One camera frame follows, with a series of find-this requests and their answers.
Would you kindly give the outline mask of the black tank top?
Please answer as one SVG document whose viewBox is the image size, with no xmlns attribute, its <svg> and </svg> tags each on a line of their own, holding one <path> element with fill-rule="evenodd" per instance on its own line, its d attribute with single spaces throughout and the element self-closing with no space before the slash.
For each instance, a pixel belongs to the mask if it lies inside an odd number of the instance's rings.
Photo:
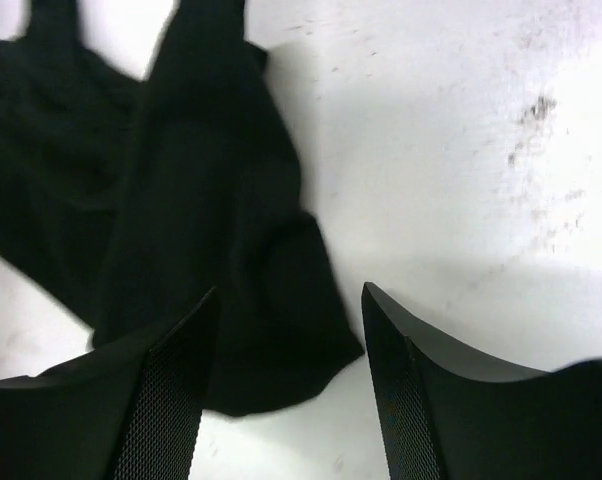
<svg viewBox="0 0 602 480">
<path fill-rule="evenodd" d="M 94 347 L 216 290 L 205 406 L 233 417 L 312 399 L 364 353 L 266 64 L 240 1 L 181 2 L 144 81 L 83 44 L 74 1 L 0 40 L 0 256 Z"/>
</svg>

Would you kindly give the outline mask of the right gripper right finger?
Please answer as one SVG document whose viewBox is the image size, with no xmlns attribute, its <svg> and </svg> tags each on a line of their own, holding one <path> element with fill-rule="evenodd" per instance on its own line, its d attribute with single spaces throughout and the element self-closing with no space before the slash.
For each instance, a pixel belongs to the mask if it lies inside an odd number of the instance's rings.
<svg viewBox="0 0 602 480">
<path fill-rule="evenodd" d="M 477 350 L 373 283 L 365 341 L 394 479 L 602 479 L 602 359 L 553 372 Z"/>
</svg>

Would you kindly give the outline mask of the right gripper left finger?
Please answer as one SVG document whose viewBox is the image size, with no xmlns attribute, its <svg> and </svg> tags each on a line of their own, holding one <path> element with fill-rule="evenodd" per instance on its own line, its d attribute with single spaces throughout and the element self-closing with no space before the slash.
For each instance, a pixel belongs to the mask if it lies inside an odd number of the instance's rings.
<svg viewBox="0 0 602 480">
<path fill-rule="evenodd" d="M 0 479 L 186 479 L 219 323 L 215 291 L 36 377 L 0 380 Z"/>
</svg>

